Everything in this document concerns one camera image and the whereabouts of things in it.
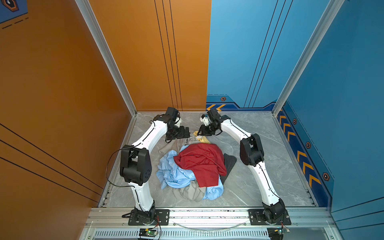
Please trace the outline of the yellow cloth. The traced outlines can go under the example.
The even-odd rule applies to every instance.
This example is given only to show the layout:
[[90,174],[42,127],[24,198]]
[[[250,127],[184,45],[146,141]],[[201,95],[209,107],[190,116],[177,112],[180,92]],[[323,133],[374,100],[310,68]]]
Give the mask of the yellow cloth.
[[193,133],[193,135],[195,136],[196,140],[199,141],[200,143],[204,143],[204,144],[210,144],[211,142],[207,139],[206,136],[200,136],[198,135],[198,131],[195,131]]

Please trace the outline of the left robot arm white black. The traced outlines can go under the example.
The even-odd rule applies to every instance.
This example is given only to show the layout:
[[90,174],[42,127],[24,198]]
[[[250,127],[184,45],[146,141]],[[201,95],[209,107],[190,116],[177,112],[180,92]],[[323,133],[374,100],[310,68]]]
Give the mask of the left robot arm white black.
[[181,126],[180,121],[179,111],[169,107],[164,114],[153,118],[149,129],[136,142],[120,149],[120,176],[131,188],[135,199],[135,207],[129,215],[134,223],[149,225],[155,221],[155,201],[148,185],[152,174],[150,153],[163,136],[166,136],[166,142],[190,137],[189,128]]

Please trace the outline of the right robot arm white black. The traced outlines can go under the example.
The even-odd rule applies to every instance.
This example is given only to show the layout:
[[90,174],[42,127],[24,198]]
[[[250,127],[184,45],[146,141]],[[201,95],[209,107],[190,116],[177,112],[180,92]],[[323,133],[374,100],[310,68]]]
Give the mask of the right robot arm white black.
[[203,124],[199,128],[199,136],[215,136],[216,131],[219,130],[221,133],[229,134],[240,144],[240,159],[252,171],[262,196],[264,210],[260,217],[253,217],[253,219],[261,220],[262,224],[267,225],[282,227],[291,225],[285,203],[275,191],[267,172],[260,136],[243,130],[230,117],[220,115],[216,109],[207,111],[201,116],[200,121]]

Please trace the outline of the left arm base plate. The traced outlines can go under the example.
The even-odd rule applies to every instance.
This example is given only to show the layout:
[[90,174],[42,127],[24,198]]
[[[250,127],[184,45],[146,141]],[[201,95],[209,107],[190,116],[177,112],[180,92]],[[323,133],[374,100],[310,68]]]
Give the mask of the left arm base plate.
[[155,209],[153,217],[146,216],[141,211],[132,210],[128,225],[129,226],[167,226],[170,220],[170,210],[168,209]]

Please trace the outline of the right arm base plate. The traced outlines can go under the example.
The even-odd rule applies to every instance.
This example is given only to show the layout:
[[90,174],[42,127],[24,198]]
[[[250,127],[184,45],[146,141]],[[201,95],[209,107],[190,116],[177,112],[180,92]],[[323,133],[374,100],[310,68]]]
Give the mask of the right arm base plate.
[[248,214],[252,226],[290,226],[292,224],[287,210],[284,210],[280,215],[274,215],[270,210],[249,209]]

